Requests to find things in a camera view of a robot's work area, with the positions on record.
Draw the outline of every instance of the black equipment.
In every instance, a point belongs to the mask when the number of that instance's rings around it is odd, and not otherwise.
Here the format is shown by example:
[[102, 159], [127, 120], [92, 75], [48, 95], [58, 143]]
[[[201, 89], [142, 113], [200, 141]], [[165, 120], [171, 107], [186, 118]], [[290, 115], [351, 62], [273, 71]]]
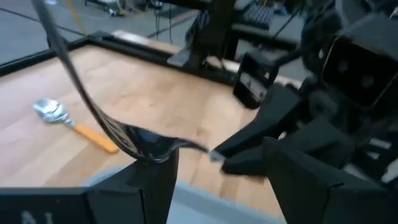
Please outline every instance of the black equipment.
[[168, 63], [199, 69], [205, 59], [214, 55], [221, 60], [225, 52], [236, 0], [212, 1], [208, 10], [199, 13], [185, 36], [186, 46], [169, 58]]
[[243, 12], [237, 23], [268, 30], [274, 18], [274, 9], [252, 4]]
[[357, 0], [332, 0], [310, 11], [302, 31], [303, 63], [315, 74], [321, 72], [336, 33], [351, 26], [368, 12]]
[[300, 88], [274, 83], [278, 67], [246, 54], [234, 92], [259, 111], [211, 152], [225, 173], [268, 177], [289, 224], [398, 222], [398, 176], [386, 178], [398, 159], [398, 22], [352, 23]]
[[178, 150], [160, 164], [136, 161], [91, 187], [3, 188], [0, 219], [2, 223], [166, 223], [177, 169]]

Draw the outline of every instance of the floor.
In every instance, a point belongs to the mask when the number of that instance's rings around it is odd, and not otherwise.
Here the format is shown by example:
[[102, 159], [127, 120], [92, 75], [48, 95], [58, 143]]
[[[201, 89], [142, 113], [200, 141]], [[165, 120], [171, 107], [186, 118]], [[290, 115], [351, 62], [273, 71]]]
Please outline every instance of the floor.
[[[112, 32], [114, 30], [122, 29], [135, 34], [149, 36], [156, 33], [155, 16], [153, 12], [130, 14], [127, 17], [110, 17], [106, 12], [102, 11], [97, 5], [90, 4], [88, 7], [84, 6], [83, 0], [72, 0], [73, 7], [78, 13], [82, 23], [88, 33], [98, 30]], [[57, 25], [66, 29], [81, 32], [79, 26], [75, 22], [73, 16], [68, 10], [66, 0], [58, 0], [57, 5], [49, 6], [53, 12], [53, 16]], [[0, 1], [0, 63], [24, 57], [26, 55], [34, 54], [41, 50], [47, 49], [45, 34], [37, 20], [31, 2], [29, 0], [2, 0]], [[286, 21], [287, 18], [275, 18], [270, 33], [276, 30]], [[184, 35], [187, 29], [191, 26], [194, 17], [186, 18], [185, 22], [174, 26], [171, 31], [171, 37], [174, 45], [184, 46]], [[160, 29], [168, 28], [168, 18], [160, 18]], [[286, 29], [280, 34], [281, 36], [288, 36], [293, 39], [300, 39], [300, 31], [302, 28], [301, 19], [294, 19]], [[62, 35], [67, 40], [75, 40], [80, 36], [71, 32], [61, 30]], [[170, 42], [169, 30], [161, 33], [157, 38], [160, 41]], [[250, 44], [240, 42], [238, 52], [245, 52], [252, 48]], [[268, 53], [274, 57], [275, 52]], [[308, 73], [303, 69], [300, 60], [296, 60], [291, 64], [281, 68], [280, 73], [283, 76], [303, 80]]]

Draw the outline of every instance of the black cable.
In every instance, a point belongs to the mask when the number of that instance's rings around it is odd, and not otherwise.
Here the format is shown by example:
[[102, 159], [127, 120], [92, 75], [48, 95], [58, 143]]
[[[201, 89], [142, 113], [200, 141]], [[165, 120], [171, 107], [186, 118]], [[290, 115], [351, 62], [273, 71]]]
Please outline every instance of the black cable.
[[[34, 21], [34, 22], [40, 23], [40, 21], [39, 21], [38, 19], [35, 19], [35, 18], [30, 17], [30, 16], [27, 16], [27, 15], [23, 15], [23, 14], [21, 14], [21, 13], [19, 13], [19, 12], [14, 12], [14, 11], [11, 11], [11, 10], [8, 10], [8, 9], [2, 8], [2, 7], [0, 7], [0, 11], [8, 12], [8, 13], [13, 14], [13, 15], [15, 15], [15, 16], [20, 16], [20, 17], [23, 17], [23, 18], [28, 19], [28, 20], [30, 20], [30, 21]], [[81, 32], [78, 32], [78, 31], [75, 31], [75, 30], [71, 30], [71, 29], [69, 29], [69, 28], [62, 27], [62, 26], [59, 26], [59, 25], [55, 25], [55, 26], [56, 26], [58, 29], [61, 29], [61, 30], [67, 31], [67, 32], [71, 32], [72, 34], [84, 36], [84, 34], [81, 33]]]
[[302, 12], [304, 10], [304, 4], [301, 4], [301, 6], [289, 17], [289, 19], [282, 25], [282, 27], [279, 28], [279, 30], [271, 37], [271, 41], [275, 40], [276, 37], [287, 27], [287, 25], [292, 21], [292, 19], [297, 16], [299, 12]]
[[172, 38], [172, 5], [169, 4], [169, 38], [170, 38], [170, 43], [173, 44], [173, 38]]
[[154, 15], [155, 15], [155, 29], [156, 29], [156, 40], [158, 40], [159, 38], [159, 20], [158, 20], [158, 13], [156, 11], [156, 9], [154, 9]]

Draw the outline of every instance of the wooden table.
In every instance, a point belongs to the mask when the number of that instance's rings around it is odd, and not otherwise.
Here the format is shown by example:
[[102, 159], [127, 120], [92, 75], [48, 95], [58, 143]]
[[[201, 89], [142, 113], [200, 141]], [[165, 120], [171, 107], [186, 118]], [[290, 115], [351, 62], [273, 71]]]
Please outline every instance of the wooden table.
[[[133, 34], [115, 35], [178, 51]], [[195, 139], [212, 149], [256, 114], [245, 110], [225, 85], [94, 46], [70, 55], [97, 104], [127, 123]], [[227, 66], [238, 67], [233, 62]], [[0, 78], [0, 98], [1, 187], [78, 186], [104, 170], [134, 161], [123, 152], [107, 154], [66, 126], [45, 124], [35, 114], [36, 100], [53, 98], [68, 108], [72, 119], [101, 132], [56, 58]], [[179, 180], [269, 215], [282, 215], [267, 180], [223, 175], [219, 170], [220, 164], [210, 163], [207, 155], [181, 150]]]

